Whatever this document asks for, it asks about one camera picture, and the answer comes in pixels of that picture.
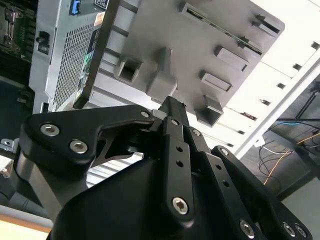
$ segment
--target silver screw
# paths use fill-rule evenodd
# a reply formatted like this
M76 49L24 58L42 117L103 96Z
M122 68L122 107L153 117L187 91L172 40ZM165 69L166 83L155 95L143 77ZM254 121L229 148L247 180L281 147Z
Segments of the silver screw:
M300 227L298 224L295 224L295 228L298 230L298 232L304 237L307 237L306 232L302 229L302 227Z
M147 113L145 111L142 111L141 115L144 116L145 118L149 118L150 117L149 113Z
M295 231L288 225L288 223L283 222L283 227L291 237L295 237L296 236Z
M44 135L49 136L49 137L57 136L60 133L60 129L56 125L49 124L49 123L43 124L40 127L40 131Z
M197 129L193 129L192 132L197 136L201 135L201 132L199 132Z
M172 205L179 214L186 215L188 213L188 205L181 197L172 199Z
M227 151L227 150L225 150L224 148L221 148L221 152L222 152L224 155L226 155L226 156L228 156L228 155L229 155L228 151Z
M88 146L83 141L73 140L70 143L70 149L76 154L84 154L88 150Z
M178 122L177 120L172 119L171 122L172 122L174 125L176 125L176 126L179 125L179 122Z
M245 221L245 220L240 220L240 228L242 232L249 238L249 239L254 239L255 238L255 232L252 229L252 227Z

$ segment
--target vent grille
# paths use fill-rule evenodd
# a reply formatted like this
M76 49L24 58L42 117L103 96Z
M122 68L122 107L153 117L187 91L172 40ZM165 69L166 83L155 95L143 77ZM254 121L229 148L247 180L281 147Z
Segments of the vent grille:
M93 24L79 27L66 34L63 56L59 70L58 82L54 94L53 104L58 110L78 91L81 68L87 53Z

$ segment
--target blue cable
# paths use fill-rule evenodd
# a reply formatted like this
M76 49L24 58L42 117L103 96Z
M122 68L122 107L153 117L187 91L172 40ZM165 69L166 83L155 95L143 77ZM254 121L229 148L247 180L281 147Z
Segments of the blue cable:
M283 122L283 121L278 121L278 123L283 125L299 125L300 124L300 122Z

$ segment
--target orange cable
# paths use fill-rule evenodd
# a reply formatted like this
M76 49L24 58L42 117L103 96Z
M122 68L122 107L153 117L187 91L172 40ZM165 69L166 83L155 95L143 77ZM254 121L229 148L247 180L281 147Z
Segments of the orange cable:
M315 135L313 135L313 136L307 137L307 138L299 141L299 142L297 143L297 145L298 145L298 144L302 144L302 143L304 143L305 141L307 141L307 140L309 140L309 139L313 139L313 138L315 138L315 137L318 136L318 135L320 135L320 132L317 133L317 134L315 134ZM266 185L266 183L268 182L271 174L273 173L273 171L274 171L274 170L276 169L276 167L278 166L279 162L286 156L286 154L287 154L289 151L290 151L290 149L289 149L288 151L286 151L286 152L279 158L279 160L276 162L276 164L274 165L274 167L273 167L272 170L270 171L268 177L267 177L266 180L264 181L263 185Z

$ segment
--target green circuit board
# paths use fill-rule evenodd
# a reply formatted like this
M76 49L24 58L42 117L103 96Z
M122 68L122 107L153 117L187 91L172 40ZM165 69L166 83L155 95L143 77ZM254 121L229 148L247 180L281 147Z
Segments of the green circuit board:
M0 51L31 62L36 16L21 4L0 0Z

